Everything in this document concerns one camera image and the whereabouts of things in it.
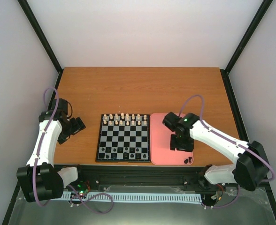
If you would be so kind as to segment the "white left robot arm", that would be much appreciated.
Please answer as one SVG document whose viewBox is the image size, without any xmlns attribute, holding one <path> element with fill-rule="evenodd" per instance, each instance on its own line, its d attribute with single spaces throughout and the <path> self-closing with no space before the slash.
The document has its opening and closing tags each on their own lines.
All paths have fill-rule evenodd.
<svg viewBox="0 0 276 225">
<path fill-rule="evenodd" d="M 69 184 L 77 189 L 85 185 L 85 176 L 78 172 L 77 165 L 59 171 L 54 168 L 56 145 L 65 143 L 70 136 L 86 128 L 79 117 L 68 116 L 69 106 L 65 99 L 54 99 L 50 110 L 43 111 L 38 118 L 39 134 L 35 148 L 26 166 L 18 168 L 16 173 L 29 203 L 60 198 Z"/>
</svg>

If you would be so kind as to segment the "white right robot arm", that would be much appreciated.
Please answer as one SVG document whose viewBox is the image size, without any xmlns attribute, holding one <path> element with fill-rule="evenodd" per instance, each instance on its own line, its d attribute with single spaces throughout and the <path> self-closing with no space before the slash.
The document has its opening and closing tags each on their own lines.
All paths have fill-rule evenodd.
<svg viewBox="0 0 276 225">
<path fill-rule="evenodd" d="M 236 183 L 248 191 L 254 191 L 266 178 L 268 159 L 261 143 L 248 143 L 235 139 L 188 113 L 180 117 L 168 113 L 162 123 L 171 131 L 170 148 L 191 152 L 194 141 L 200 141 L 223 154 L 230 165 L 207 165 L 199 174 L 199 185 L 207 189 L 209 185 Z"/>
</svg>

